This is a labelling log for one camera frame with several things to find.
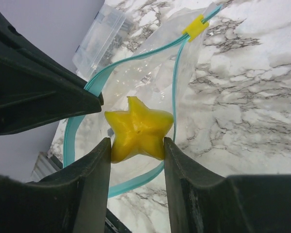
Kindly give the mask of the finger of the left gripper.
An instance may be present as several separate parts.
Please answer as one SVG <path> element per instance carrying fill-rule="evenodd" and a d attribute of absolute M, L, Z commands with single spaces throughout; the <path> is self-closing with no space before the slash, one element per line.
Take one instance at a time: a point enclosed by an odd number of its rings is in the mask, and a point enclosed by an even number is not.
<path fill-rule="evenodd" d="M 0 12 L 0 135 L 98 113 L 104 103 L 85 80 L 43 53 Z"/>

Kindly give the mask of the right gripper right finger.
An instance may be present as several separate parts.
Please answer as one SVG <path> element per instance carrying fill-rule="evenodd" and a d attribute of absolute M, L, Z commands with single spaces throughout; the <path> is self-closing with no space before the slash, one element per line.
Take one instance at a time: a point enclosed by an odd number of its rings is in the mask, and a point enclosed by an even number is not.
<path fill-rule="evenodd" d="M 164 140 L 174 233 L 291 233 L 291 175 L 222 177 Z"/>

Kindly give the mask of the aluminium frame rail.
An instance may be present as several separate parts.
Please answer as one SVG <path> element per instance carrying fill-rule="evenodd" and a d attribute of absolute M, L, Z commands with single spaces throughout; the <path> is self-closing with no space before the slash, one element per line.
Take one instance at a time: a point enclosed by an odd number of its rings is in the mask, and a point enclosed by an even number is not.
<path fill-rule="evenodd" d="M 31 181 L 38 182 L 62 168 L 62 162 L 55 155 L 40 152 L 31 173 Z"/>

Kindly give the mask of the clear zip top bag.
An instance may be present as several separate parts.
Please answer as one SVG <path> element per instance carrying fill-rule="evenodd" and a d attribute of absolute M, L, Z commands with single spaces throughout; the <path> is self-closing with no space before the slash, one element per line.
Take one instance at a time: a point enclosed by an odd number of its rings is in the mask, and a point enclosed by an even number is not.
<path fill-rule="evenodd" d="M 103 94 L 102 111 L 68 119 L 63 165 L 82 158 L 105 137 L 114 140 L 104 113 L 127 110 L 129 96 L 151 109 L 170 112 L 179 121 L 179 102 L 200 57 L 209 22 L 220 10 L 220 5 L 212 3 L 207 8 L 179 13 L 162 24 L 131 57 L 96 73 L 85 90 Z"/>

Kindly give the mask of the yellow star fruit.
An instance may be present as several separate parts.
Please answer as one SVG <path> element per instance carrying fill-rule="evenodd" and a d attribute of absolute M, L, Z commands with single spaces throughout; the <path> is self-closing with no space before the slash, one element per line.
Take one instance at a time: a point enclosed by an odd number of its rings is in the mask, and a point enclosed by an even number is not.
<path fill-rule="evenodd" d="M 128 96 L 128 110 L 106 111 L 114 132 L 111 162 L 119 163 L 138 154 L 164 159 L 163 139 L 174 124 L 167 111 L 148 108 L 136 96 Z"/>

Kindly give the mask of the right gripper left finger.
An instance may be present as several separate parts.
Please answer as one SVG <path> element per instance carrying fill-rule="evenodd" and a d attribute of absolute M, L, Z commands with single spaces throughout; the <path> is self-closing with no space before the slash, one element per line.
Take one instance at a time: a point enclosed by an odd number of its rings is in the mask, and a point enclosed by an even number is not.
<path fill-rule="evenodd" d="M 102 233 L 111 141 L 38 182 L 0 175 L 0 233 Z"/>

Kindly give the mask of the clear plastic screw box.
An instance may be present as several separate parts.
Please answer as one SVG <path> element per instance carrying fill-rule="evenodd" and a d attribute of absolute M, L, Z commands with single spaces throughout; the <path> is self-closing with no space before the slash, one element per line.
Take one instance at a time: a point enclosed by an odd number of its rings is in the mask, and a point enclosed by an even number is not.
<path fill-rule="evenodd" d="M 72 58 L 77 73 L 89 80 L 111 64 L 133 27 L 131 17 L 104 4 Z"/>

